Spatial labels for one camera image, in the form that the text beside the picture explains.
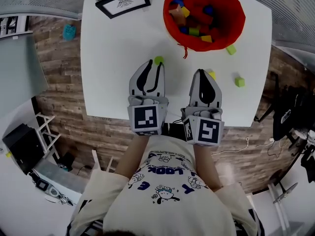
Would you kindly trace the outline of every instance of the black equipment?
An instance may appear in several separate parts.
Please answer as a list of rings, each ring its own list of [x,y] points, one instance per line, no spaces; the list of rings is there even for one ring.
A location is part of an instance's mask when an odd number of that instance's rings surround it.
[[[21,124],[4,137],[3,142],[10,149],[14,159],[25,175],[44,156],[43,148],[36,131],[25,124]]]
[[[275,111],[273,116],[273,137],[275,141],[279,141],[284,136],[287,136],[292,142],[289,147],[291,148],[299,138],[294,139],[290,131],[300,125],[298,123],[303,115],[303,99],[307,90],[302,87],[285,87],[280,95],[278,75],[276,73],[271,74],[276,79],[272,104],[260,119],[255,117],[254,121],[262,122],[272,111]]]

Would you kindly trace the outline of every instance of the green cube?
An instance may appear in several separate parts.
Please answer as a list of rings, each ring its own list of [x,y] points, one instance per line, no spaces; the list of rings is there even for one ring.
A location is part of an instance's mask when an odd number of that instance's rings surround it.
[[[245,79],[242,77],[235,78],[235,85],[237,85],[239,88],[242,88],[245,86]]]
[[[198,37],[199,36],[199,29],[190,27],[189,28],[189,35]]]
[[[226,50],[228,51],[228,53],[230,53],[230,55],[233,55],[234,53],[236,53],[236,48],[234,45],[228,46]]]

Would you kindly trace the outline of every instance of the white table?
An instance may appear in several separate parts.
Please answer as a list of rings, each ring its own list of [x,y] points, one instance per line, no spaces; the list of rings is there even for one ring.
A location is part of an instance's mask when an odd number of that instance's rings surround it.
[[[239,0],[246,15],[243,33],[235,42],[237,53],[223,49],[197,53],[184,49],[169,36],[163,21],[164,0],[109,19],[84,0],[81,28],[81,69],[87,114],[128,119],[129,80],[140,65],[164,57],[165,92],[169,99],[166,122],[181,117],[189,103],[189,89],[197,69],[212,69],[222,90],[225,126],[251,126],[264,88],[271,49],[271,10],[255,0]],[[234,84],[235,75],[246,86]]]

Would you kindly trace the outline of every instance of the wooden floor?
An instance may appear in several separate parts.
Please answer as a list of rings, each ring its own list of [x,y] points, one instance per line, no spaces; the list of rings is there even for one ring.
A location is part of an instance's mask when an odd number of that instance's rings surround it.
[[[73,24],[77,34],[73,41],[62,38],[63,27]],[[123,155],[133,137],[128,120],[92,117],[86,114],[80,68],[80,21],[67,21],[56,18],[31,17],[30,29],[34,32],[39,60],[49,84],[49,90],[36,97],[40,111],[46,115],[55,115],[51,130],[62,136],[56,147],[61,154],[70,152],[76,157],[73,173],[84,165],[93,166],[92,149],[97,150],[102,168],[105,168],[111,156],[114,166]],[[269,71],[257,115],[268,108],[274,89],[274,80],[270,72],[279,74],[280,86],[306,86],[306,80],[315,76],[304,67],[272,47]],[[270,115],[264,122],[253,122],[250,128],[225,128],[219,147],[211,151],[238,150],[246,146],[246,137],[250,145],[269,144],[272,135],[273,119]],[[275,142],[272,147],[248,148],[241,152],[225,152],[213,158],[224,183],[241,182],[246,192],[261,190],[267,186],[269,177],[278,169],[286,169],[292,160],[293,151],[288,151],[288,141]],[[83,168],[80,175],[88,177],[89,170]]]

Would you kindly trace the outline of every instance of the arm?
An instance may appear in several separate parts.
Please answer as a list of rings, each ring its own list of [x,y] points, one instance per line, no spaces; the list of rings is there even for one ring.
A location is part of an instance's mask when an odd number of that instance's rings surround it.
[[[124,156],[116,167],[116,174],[123,175],[129,179],[132,177],[140,165],[149,138],[149,136],[134,136]]]
[[[221,189],[221,182],[211,153],[207,147],[194,145],[197,174],[215,192]]]

